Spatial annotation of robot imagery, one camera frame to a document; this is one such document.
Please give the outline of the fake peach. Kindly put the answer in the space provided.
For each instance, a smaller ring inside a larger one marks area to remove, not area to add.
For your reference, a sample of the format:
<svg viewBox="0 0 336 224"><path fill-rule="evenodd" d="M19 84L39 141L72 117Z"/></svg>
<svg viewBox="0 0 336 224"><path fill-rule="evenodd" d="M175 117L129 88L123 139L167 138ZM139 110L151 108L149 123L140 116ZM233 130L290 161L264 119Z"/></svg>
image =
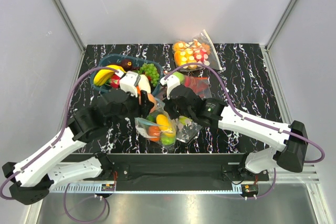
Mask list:
<svg viewBox="0 0 336 224"><path fill-rule="evenodd" d="M153 113L156 110L157 102L154 96L150 93L148 93L148 100L153 103L153 107L150 110L150 113Z"/></svg>

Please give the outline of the fake yellow lemon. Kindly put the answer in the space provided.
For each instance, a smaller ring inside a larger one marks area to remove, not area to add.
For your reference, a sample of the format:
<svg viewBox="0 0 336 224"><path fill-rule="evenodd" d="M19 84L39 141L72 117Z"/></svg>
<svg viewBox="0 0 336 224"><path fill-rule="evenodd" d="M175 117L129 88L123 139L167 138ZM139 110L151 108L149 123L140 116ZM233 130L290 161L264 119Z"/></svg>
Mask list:
<svg viewBox="0 0 336 224"><path fill-rule="evenodd" d="M173 134L174 127L171 121L164 114L159 114L156 117L156 123L159 129L165 134Z"/></svg>

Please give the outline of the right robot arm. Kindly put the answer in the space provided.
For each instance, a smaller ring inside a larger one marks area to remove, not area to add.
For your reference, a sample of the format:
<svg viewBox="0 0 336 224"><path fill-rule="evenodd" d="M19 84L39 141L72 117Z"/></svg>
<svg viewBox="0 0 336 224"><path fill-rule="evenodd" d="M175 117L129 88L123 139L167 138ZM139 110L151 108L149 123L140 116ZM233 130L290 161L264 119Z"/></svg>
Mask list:
<svg viewBox="0 0 336 224"><path fill-rule="evenodd" d="M278 123L234 112L226 102L202 99L182 84L167 89L164 103L165 111L173 119L184 116L202 127L238 132L267 144L267 149L244 155L237 168L244 180L276 167L294 173L303 170L308 144L304 141L307 132L302 122Z"/></svg>

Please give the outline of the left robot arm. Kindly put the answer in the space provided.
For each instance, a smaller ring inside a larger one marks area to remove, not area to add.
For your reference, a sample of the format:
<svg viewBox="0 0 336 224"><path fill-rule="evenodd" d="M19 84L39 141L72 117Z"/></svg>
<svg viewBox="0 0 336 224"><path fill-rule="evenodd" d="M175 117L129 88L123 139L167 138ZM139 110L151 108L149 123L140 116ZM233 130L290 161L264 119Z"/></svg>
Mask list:
<svg viewBox="0 0 336 224"><path fill-rule="evenodd" d="M33 155L19 163L3 165L6 182L12 182L12 185L9 187L10 196L1 194L1 198L31 205L60 185L87 178L109 179L114 165L103 153L63 168L57 164L98 139L114 121L147 117L155 107L155 98L144 90L136 96L122 89L112 89L101 95L90 106L77 111L60 132Z"/></svg>

